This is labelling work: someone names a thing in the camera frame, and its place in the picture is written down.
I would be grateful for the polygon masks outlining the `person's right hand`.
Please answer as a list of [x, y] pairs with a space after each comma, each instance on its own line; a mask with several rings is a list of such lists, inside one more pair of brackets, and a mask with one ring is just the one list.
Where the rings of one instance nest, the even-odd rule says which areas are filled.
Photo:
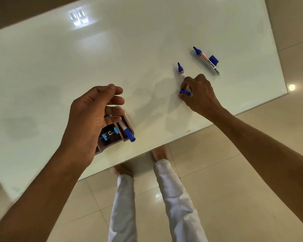
[[193, 98], [192, 103], [187, 106], [210, 122], [215, 123], [224, 108], [215, 96], [210, 81], [203, 74], [199, 74], [195, 78], [187, 76], [181, 84], [181, 89], [187, 85], [190, 87]]

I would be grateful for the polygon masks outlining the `person's left hand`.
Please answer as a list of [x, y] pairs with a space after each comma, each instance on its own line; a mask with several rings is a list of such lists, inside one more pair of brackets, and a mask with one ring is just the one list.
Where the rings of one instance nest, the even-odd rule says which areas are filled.
[[[115, 95], [123, 89], [116, 86]], [[90, 99], [89, 91], [75, 99], [70, 107], [69, 120], [59, 150], [82, 172], [93, 161], [95, 150], [104, 125], [104, 117], [122, 116], [125, 111], [118, 105], [106, 105], [110, 99]]]

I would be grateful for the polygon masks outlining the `person's left forearm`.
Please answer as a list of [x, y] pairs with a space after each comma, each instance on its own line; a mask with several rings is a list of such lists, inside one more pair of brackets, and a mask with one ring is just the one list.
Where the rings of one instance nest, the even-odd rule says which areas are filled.
[[46, 242], [94, 150], [59, 147], [0, 220], [0, 242]]

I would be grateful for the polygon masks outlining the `person's right forearm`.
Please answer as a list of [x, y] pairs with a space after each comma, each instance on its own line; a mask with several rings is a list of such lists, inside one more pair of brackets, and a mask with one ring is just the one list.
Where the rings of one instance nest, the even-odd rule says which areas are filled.
[[207, 118], [229, 138], [270, 189], [303, 223], [303, 155], [222, 107], [211, 111]]

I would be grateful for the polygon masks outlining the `blue binder clip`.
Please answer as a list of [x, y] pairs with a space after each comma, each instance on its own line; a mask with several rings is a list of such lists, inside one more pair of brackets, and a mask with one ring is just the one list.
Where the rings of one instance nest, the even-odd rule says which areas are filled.
[[113, 140], [117, 138], [119, 131], [115, 126], [106, 126], [101, 130], [101, 136], [104, 141]]

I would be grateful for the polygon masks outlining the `capped blue whiteboard marker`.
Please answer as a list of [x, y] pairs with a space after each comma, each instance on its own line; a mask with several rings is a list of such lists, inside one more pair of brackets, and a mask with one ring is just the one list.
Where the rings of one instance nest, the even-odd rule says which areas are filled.
[[136, 138], [134, 137], [132, 131], [127, 127], [127, 125], [121, 120], [118, 122], [120, 128], [123, 130], [127, 138], [130, 140], [130, 142], [134, 142]]

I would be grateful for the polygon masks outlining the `brown desk organizer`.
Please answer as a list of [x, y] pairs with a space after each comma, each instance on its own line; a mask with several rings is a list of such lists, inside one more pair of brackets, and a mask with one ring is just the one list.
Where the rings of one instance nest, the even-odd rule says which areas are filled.
[[[132, 131], [133, 135], [134, 135], [134, 130], [129, 122], [129, 119], [127, 118], [127, 116], [124, 114], [121, 116], [122, 117], [122, 121], [127, 125], [127, 127]], [[99, 134], [99, 138], [98, 138], [98, 142], [97, 142], [97, 146], [96, 146], [96, 150], [95, 150], [95, 155], [100, 154], [101, 152], [103, 152], [106, 148], [115, 145], [116, 143], [119, 142], [125, 142], [128, 141], [129, 139], [127, 138], [127, 136], [125, 135], [125, 133], [123, 132], [123, 130], [120, 128], [118, 123], [115, 124], [111, 124], [111, 125], [107, 125], [107, 126], [115, 126], [117, 127], [119, 134], [117, 135], [117, 138], [114, 138], [113, 140], [108, 140], [108, 141], [104, 141], [101, 133]]]

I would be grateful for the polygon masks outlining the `person's left foot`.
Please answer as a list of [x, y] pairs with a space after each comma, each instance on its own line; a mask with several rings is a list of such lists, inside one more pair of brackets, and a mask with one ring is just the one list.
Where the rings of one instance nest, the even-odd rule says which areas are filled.
[[113, 167], [110, 167], [108, 169], [111, 173], [113, 173], [114, 175], [116, 175], [117, 177], [119, 177], [120, 175], [127, 175], [130, 176], [131, 178], [134, 177], [133, 172], [130, 171], [126, 166], [124, 166], [123, 164], [119, 164]]

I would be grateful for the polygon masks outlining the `person's foot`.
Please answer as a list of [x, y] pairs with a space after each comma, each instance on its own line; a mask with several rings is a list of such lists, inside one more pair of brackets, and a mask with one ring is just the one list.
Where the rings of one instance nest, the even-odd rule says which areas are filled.
[[154, 162], [158, 162], [161, 160], [168, 160], [166, 145], [160, 146], [156, 149], [152, 150], [152, 155], [154, 157]]
[[126, 166], [124, 166], [123, 164], [119, 164], [113, 167], [110, 167], [108, 169], [111, 173], [113, 173], [114, 175], [116, 175], [117, 177], [119, 177], [120, 175], [127, 175], [130, 176], [131, 178], [134, 177], [133, 172], [130, 171]]

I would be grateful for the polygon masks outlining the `person's right foot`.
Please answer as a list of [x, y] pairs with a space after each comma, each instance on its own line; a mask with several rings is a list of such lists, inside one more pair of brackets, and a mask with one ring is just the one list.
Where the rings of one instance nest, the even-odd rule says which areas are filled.
[[166, 145], [160, 146], [156, 149], [152, 150], [152, 155], [154, 157], [154, 162], [158, 162], [161, 160], [168, 160]]

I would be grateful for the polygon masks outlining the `white trousers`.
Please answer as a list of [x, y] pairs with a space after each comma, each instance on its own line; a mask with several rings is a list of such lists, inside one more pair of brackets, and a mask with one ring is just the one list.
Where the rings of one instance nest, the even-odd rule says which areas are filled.
[[[208, 242], [197, 210], [168, 160], [154, 164], [173, 242]], [[117, 178], [108, 242], [137, 242], [134, 179]]]

